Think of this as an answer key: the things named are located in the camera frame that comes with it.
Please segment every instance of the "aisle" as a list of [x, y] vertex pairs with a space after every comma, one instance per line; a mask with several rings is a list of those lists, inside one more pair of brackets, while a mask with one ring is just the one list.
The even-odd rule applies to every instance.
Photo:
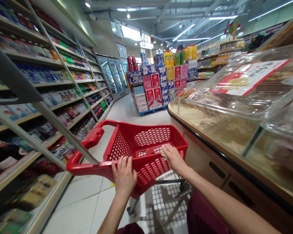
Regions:
[[[119, 120], [139, 125], [170, 124], [167, 110], [141, 117], [137, 112], [131, 95], [116, 101], [106, 119]], [[104, 126], [99, 144], [90, 152], [99, 161], [112, 135], [114, 127]], [[158, 179], [175, 179], [172, 171]], [[119, 228], [128, 223], [137, 222], [145, 234], [186, 234], [186, 210], [191, 190], [179, 192], [179, 184], [155, 185], [140, 197], [137, 216], [123, 214]], [[115, 195], [115, 188], [106, 178], [91, 176], [75, 176], [59, 201], [43, 234], [96, 234]]]

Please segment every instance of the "ceiling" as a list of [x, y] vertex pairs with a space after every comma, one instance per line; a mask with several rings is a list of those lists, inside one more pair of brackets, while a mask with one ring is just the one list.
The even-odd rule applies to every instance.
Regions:
[[174, 45], [199, 43], [174, 41], [182, 31], [194, 24], [178, 39], [214, 37], [223, 33], [231, 19], [210, 20], [210, 17], [238, 16], [243, 26], [289, 0], [78, 0], [85, 14], [97, 20], [120, 21]]

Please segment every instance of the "refrigerator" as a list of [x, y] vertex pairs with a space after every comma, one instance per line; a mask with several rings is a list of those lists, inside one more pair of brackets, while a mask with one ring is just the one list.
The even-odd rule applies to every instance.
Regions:
[[105, 80], [114, 100], [120, 99], [130, 93], [128, 88], [124, 67], [119, 59], [98, 56], [102, 66]]

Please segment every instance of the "red shopping basket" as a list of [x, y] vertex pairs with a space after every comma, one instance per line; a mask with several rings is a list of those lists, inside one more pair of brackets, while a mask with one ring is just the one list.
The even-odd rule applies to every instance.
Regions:
[[91, 130], [83, 139], [82, 144], [90, 149], [98, 144], [104, 130], [104, 125], [111, 125], [115, 130], [103, 155], [103, 162], [99, 165], [79, 164], [82, 154], [76, 151], [67, 163], [67, 170], [76, 176], [99, 175], [114, 182], [112, 162], [124, 156], [133, 157], [133, 169], [138, 173], [137, 185], [132, 197], [137, 199], [152, 185], [155, 179], [169, 171], [168, 161], [160, 155], [163, 144], [171, 144], [185, 159], [188, 143], [182, 134], [172, 125], [142, 126], [120, 121], [104, 120]]

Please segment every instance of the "wooden counter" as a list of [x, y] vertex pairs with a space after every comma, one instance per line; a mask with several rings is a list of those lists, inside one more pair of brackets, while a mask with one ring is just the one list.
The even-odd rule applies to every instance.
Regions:
[[[172, 117], [172, 125], [184, 134], [189, 143], [186, 163], [190, 167], [249, 206], [280, 232], [293, 233], [293, 193], [284, 186], [285, 183], [293, 186], [293, 178], [276, 179], [279, 175], [273, 168], [265, 167], [263, 170], [256, 166], [260, 163], [259, 159], [265, 160], [262, 159], [264, 157], [259, 155], [255, 160], [245, 159], [240, 155], [244, 148], [242, 145], [228, 145], [216, 139], [219, 135], [230, 139], [233, 132], [223, 133], [220, 128], [216, 135], [203, 132], [198, 125], [204, 125], [211, 119], [197, 109], [169, 104], [168, 113]], [[241, 142], [248, 140], [243, 137], [239, 136]]]

